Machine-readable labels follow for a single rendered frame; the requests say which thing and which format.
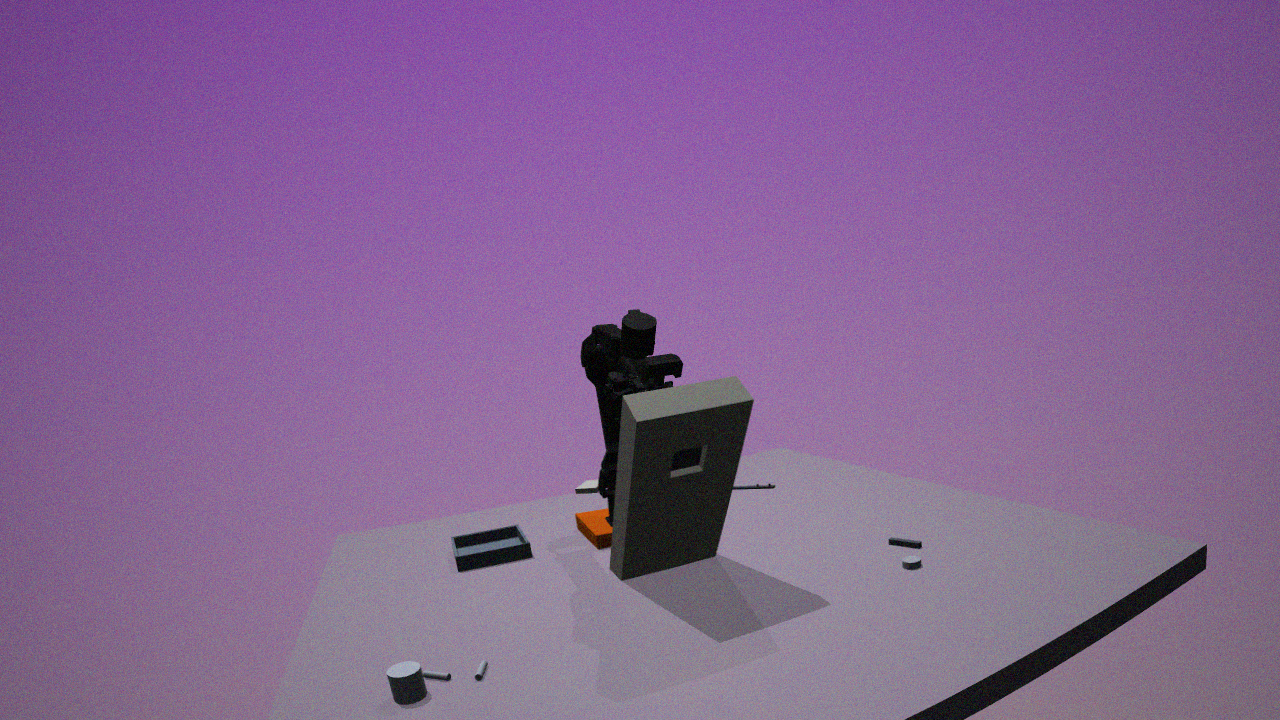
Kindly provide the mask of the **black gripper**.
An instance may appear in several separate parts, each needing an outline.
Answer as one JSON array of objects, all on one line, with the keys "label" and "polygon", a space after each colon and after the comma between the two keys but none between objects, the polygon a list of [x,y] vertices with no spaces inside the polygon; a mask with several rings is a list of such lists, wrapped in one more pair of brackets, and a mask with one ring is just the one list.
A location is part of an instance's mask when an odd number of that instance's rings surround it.
[{"label": "black gripper", "polygon": [[645,357],[643,360],[643,366],[637,366],[634,372],[628,373],[628,379],[636,379],[643,383],[645,389],[637,391],[646,392],[652,389],[664,389],[673,387],[673,382],[668,380],[664,383],[666,375],[675,375],[678,378],[682,375],[684,363],[675,354],[664,354]]}]

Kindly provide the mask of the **grey service panel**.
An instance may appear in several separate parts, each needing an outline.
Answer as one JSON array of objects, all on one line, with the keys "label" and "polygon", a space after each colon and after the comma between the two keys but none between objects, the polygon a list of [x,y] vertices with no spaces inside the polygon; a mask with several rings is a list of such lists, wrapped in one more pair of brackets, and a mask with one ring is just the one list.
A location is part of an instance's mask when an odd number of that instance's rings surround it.
[{"label": "grey service panel", "polygon": [[716,556],[754,398],[736,375],[623,395],[611,571]]}]

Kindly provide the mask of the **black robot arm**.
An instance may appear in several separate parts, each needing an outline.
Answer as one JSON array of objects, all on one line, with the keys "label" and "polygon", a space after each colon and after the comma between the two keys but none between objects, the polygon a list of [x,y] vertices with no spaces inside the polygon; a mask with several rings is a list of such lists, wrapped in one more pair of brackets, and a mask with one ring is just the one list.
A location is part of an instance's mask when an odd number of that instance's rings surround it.
[{"label": "black robot arm", "polygon": [[[622,328],[614,324],[593,325],[591,334],[582,341],[581,365],[588,379],[596,388],[596,398],[605,441],[605,455],[599,471],[599,491],[608,498],[609,518],[614,521],[614,484],[620,447],[620,421],[623,395],[645,389],[643,383],[628,379],[628,373],[643,366],[643,360],[654,354],[657,318],[639,309],[628,310],[622,318]],[[607,488],[607,489],[605,489]]]}]

